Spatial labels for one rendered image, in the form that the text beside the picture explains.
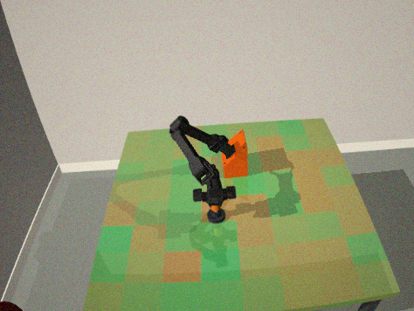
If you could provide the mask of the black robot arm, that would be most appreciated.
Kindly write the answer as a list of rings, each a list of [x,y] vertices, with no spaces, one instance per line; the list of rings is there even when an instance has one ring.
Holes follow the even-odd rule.
[[[235,152],[235,146],[229,144],[229,139],[225,135],[209,135],[204,131],[191,126],[188,120],[178,115],[169,125],[171,138],[176,141],[177,145],[189,161],[189,168],[192,175],[203,186],[207,185],[207,202],[208,205],[219,205],[224,202],[224,193],[219,177],[219,171],[216,165],[210,164],[195,151],[190,141],[185,135],[207,144],[209,150],[217,153],[221,151],[225,154],[226,159]],[[206,177],[201,179],[206,174]]]

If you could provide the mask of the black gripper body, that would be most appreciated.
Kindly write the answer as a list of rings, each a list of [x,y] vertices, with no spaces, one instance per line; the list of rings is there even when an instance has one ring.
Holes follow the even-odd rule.
[[[228,186],[226,189],[223,189],[224,198],[228,199],[236,199],[236,187],[235,186]],[[202,189],[194,189],[193,190],[193,202],[201,202],[207,200],[206,192],[202,192]]]

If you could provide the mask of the dark grey round pedestal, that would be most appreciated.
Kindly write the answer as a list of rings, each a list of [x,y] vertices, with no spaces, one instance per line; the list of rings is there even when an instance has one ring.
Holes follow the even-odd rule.
[[[225,211],[220,208],[219,211],[210,209],[207,213],[208,220],[213,224],[220,224],[225,220]]]

